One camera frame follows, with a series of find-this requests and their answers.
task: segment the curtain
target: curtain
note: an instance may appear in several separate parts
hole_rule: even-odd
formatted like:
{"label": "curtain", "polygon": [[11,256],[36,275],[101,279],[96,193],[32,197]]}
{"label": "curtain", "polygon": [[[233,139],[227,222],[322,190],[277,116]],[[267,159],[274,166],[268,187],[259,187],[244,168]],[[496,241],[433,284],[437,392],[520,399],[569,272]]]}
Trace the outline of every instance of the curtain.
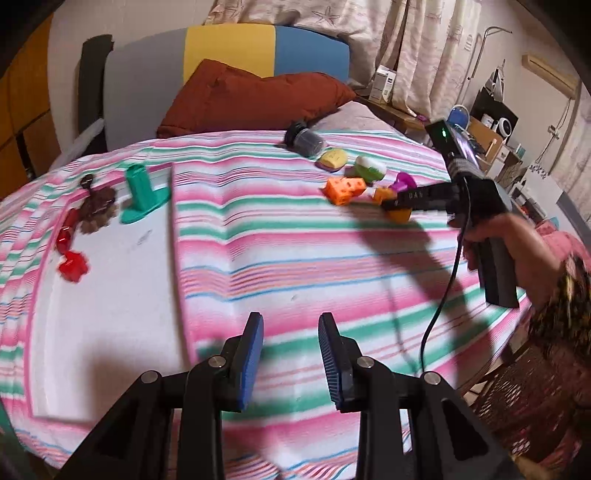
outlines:
{"label": "curtain", "polygon": [[569,136],[550,174],[591,225],[591,96],[581,83]]}
{"label": "curtain", "polygon": [[447,117],[466,76],[480,8],[480,0],[408,0],[394,106],[431,119]]}
{"label": "curtain", "polygon": [[216,0],[205,24],[292,25],[339,38],[349,45],[350,85],[359,89],[371,81],[405,6],[406,0]]}

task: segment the air conditioner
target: air conditioner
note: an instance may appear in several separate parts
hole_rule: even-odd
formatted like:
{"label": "air conditioner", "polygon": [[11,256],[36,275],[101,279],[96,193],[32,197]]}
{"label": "air conditioner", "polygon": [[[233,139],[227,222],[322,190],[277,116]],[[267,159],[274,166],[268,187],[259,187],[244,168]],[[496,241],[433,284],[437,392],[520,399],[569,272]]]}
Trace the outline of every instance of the air conditioner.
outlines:
{"label": "air conditioner", "polygon": [[548,65],[544,60],[530,55],[529,53],[523,55],[521,63],[526,69],[535,73],[538,77],[548,82],[568,98],[575,98],[578,79],[560,73],[558,70]]}

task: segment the black handle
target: black handle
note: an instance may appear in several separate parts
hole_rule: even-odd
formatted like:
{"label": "black handle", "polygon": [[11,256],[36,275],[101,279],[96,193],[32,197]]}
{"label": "black handle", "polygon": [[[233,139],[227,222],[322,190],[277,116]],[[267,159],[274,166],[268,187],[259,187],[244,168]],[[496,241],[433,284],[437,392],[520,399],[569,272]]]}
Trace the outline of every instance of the black handle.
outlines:
{"label": "black handle", "polygon": [[515,262],[501,238],[487,238],[475,244],[478,278],[486,301],[499,307],[519,308]]}

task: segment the brown toy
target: brown toy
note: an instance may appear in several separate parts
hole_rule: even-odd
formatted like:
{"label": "brown toy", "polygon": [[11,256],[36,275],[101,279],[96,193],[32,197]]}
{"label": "brown toy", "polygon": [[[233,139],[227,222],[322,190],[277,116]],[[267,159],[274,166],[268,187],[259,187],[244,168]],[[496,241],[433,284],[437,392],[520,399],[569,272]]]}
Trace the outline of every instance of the brown toy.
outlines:
{"label": "brown toy", "polygon": [[113,187],[92,189],[95,177],[92,173],[84,175],[80,186],[88,190],[88,197],[80,207],[80,230],[82,233],[96,232],[99,228],[108,225],[109,220],[117,215],[115,203],[116,192]]}

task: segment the white tray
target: white tray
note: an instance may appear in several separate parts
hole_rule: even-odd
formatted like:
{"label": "white tray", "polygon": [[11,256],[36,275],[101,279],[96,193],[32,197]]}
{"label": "white tray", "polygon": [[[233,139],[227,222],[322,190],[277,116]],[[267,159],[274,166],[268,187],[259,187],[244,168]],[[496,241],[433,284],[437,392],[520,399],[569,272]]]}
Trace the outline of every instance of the white tray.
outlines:
{"label": "white tray", "polygon": [[[170,185],[170,168],[150,175]],[[130,198],[126,182],[113,186]],[[78,207],[82,201],[68,206]],[[33,415],[96,421],[146,370],[187,370],[174,271],[171,202],[130,225],[76,232],[88,258],[80,283],[62,279],[52,247],[33,315],[29,386]]]}

